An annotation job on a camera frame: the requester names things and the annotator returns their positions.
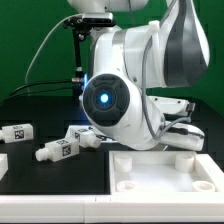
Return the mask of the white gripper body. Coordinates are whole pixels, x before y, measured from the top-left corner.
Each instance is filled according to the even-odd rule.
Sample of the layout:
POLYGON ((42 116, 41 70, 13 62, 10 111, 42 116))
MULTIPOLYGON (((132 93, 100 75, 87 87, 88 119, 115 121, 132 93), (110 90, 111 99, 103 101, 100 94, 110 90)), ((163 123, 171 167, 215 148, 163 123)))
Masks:
POLYGON ((201 151, 204 145, 204 132, 190 125, 191 114, 195 104, 185 99, 149 96, 149 99, 165 115, 188 118, 188 121, 178 121, 172 125, 160 138, 160 143, 176 148, 201 151))

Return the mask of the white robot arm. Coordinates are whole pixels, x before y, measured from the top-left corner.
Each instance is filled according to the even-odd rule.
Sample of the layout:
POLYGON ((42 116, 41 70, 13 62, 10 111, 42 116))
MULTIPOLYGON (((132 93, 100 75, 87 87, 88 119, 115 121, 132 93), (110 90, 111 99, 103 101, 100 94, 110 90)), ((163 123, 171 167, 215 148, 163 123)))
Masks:
POLYGON ((67 0, 90 27, 90 80, 83 109, 106 136, 135 150, 157 144, 200 151, 204 133, 190 124, 186 100, 148 96, 148 88, 191 86, 209 65, 209 45, 193 0, 166 0, 161 20, 126 30, 113 13, 149 0, 67 0))

